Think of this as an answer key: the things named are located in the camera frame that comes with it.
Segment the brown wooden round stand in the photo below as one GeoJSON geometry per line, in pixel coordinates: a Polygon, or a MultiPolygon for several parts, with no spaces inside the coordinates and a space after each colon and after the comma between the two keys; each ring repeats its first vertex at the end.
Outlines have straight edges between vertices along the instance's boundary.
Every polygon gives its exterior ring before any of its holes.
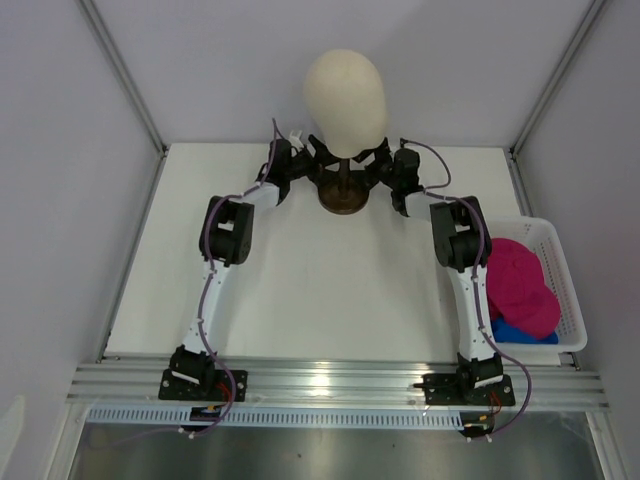
{"type": "Polygon", "coordinates": [[[356,181],[349,159],[341,159],[336,171],[325,170],[319,180],[318,198],[321,205],[337,215],[351,215],[368,202],[369,193],[356,181]]]}

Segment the cream mannequin head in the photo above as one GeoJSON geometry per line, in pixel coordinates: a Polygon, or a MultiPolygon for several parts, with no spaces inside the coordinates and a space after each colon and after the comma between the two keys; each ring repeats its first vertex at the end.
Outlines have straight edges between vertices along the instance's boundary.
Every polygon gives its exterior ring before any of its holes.
{"type": "Polygon", "coordinates": [[[351,159],[383,142],[388,127],[384,84],[363,54],[333,49],[320,55],[307,72],[303,95],[333,156],[351,159]]]}

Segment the magenta baseball cap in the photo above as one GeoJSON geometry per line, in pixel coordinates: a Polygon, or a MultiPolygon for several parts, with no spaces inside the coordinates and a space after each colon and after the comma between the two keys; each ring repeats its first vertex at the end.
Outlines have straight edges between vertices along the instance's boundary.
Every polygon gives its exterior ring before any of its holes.
{"type": "Polygon", "coordinates": [[[538,257],[524,245],[494,238],[487,264],[491,322],[498,318],[537,339],[555,332],[561,319],[556,295],[547,287],[538,257]]]}

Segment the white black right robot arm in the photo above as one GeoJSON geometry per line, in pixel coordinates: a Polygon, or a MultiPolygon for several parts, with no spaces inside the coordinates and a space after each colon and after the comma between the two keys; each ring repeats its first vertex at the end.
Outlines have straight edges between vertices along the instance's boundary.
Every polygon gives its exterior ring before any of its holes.
{"type": "Polygon", "coordinates": [[[435,256],[446,270],[454,289],[459,320],[456,392],[464,402],[477,404],[503,378],[501,354],[487,327],[486,276],[491,239],[478,200],[439,194],[452,182],[451,170],[442,155],[421,142],[400,140],[392,151],[384,140],[375,149],[355,157],[358,163],[368,157],[364,185],[383,184],[391,191],[393,209],[407,218],[420,218],[431,225],[435,256]],[[432,153],[444,167],[446,180],[423,186],[420,183],[420,154],[412,146],[432,153]]]}

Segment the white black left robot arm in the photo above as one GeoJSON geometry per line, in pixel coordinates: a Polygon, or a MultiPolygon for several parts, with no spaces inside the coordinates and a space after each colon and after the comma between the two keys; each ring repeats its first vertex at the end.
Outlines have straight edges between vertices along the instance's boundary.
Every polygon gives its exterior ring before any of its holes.
{"type": "Polygon", "coordinates": [[[169,363],[171,378],[194,400],[209,398],[216,388],[212,325],[232,273],[248,259],[258,214],[284,202],[291,183],[303,177],[317,179],[328,150],[315,136],[306,142],[289,136],[269,144],[268,160],[249,188],[238,194],[210,199],[199,236],[203,281],[194,320],[169,363]]]}

